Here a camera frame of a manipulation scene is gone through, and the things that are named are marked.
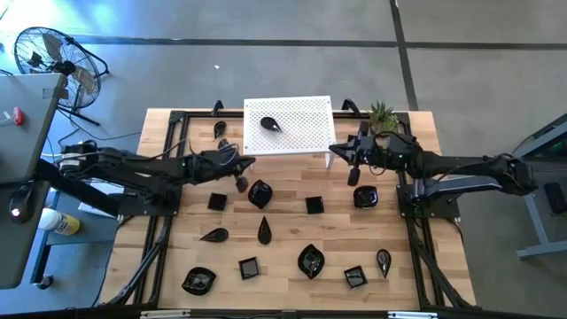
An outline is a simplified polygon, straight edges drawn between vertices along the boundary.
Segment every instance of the fan guard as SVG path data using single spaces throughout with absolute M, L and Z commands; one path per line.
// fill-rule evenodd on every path
M 84 108 L 100 93 L 97 65 L 69 35 L 47 27 L 27 28 L 16 39 L 14 57 L 22 74 L 61 73 L 67 77 L 68 98 L 61 98 L 60 106 Z

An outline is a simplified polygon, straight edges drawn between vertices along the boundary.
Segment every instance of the white perforated board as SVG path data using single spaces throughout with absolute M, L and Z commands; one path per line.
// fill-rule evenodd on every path
M 267 116 L 282 133 L 260 125 Z M 244 132 L 244 155 L 329 152 L 329 145 L 336 143 L 330 97 L 245 99 Z

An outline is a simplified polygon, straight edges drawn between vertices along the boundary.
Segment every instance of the wooden tabletop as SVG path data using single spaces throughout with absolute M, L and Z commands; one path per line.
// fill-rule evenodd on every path
M 170 111 L 148 110 L 139 154 L 151 156 L 162 152 Z M 439 152 L 432 114 L 412 112 L 409 117 L 412 132 L 421 146 Z M 242 143 L 241 119 L 223 119 L 221 115 L 214 119 L 191 119 L 189 139 L 195 152 L 216 149 L 218 141 L 214 141 L 213 134 L 216 121 L 227 122 L 226 137 L 231 143 Z M 349 134 L 355 134 L 358 125 L 355 120 L 336 120 L 338 143 L 343 143 Z M 257 158 L 253 172 L 247 171 L 245 176 L 250 184 L 261 179 L 274 191 L 269 204 L 261 210 L 248 201 L 246 193 L 237 192 L 234 178 L 184 186 L 182 204 L 174 218 L 169 240 L 159 307 L 418 309 L 408 231 L 404 220 L 398 216 L 395 198 L 397 175 L 386 171 L 381 176 L 373 176 L 363 167 L 361 171 L 359 185 L 375 185 L 378 189 L 380 199 L 375 209 L 353 207 L 353 188 L 346 185 L 346 163 L 335 159 L 332 170 L 326 170 L 322 154 Z M 224 212 L 206 208 L 211 192 L 228 195 Z M 323 197 L 324 214 L 307 214 L 305 197 L 311 196 Z M 269 245 L 262 245 L 257 239 L 263 216 L 272 231 Z M 118 231 L 101 301 L 116 295 L 134 273 L 142 255 L 147 224 L 148 218 L 136 217 Z M 199 241 L 218 227 L 229 231 L 228 241 L 221 244 Z M 459 293 L 474 304 L 459 233 L 444 220 L 431 220 L 431 232 L 440 268 Z M 309 280 L 297 267 L 299 253 L 309 244 L 325 255 L 325 266 L 314 280 Z M 379 249 L 386 249 L 392 255 L 387 279 L 382 278 L 377 268 Z M 243 281 L 238 262 L 254 256 L 260 264 L 261 276 Z M 358 265 L 362 266 L 369 283 L 350 290 L 344 270 Z M 188 271 L 194 267 L 209 268 L 217 275 L 212 290 L 205 296 L 193 296 L 181 288 Z M 146 299 L 153 266 L 149 274 Z M 429 274 L 424 277 L 428 295 L 433 300 Z

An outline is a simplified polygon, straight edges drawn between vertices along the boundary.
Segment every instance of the green plant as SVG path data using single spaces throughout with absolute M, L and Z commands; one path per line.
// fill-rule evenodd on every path
M 386 102 L 376 101 L 376 105 L 371 105 L 370 125 L 375 133 L 382 131 L 396 131 L 398 117 L 393 113 L 393 107 L 386 105 Z

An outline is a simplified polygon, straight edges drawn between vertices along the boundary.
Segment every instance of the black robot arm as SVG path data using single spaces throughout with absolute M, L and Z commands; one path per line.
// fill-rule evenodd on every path
M 436 175 L 474 175 L 492 177 L 500 191 L 526 195 L 536 189 L 531 167 L 509 154 L 495 157 L 439 156 L 424 151 L 413 136 L 380 132 L 369 136 L 369 124 L 362 122 L 357 136 L 349 136 L 344 144 L 334 144 L 331 151 L 351 166 L 348 184 L 358 183 L 360 164 L 406 172 L 415 179 Z
M 164 194 L 172 185 L 197 185 L 233 175 L 238 191 L 248 182 L 242 176 L 255 158 L 240 156 L 235 145 L 180 158 L 144 157 L 96 143 L 66 146 L 59 171 L 73 179 L 99 178 L 147 195 Z

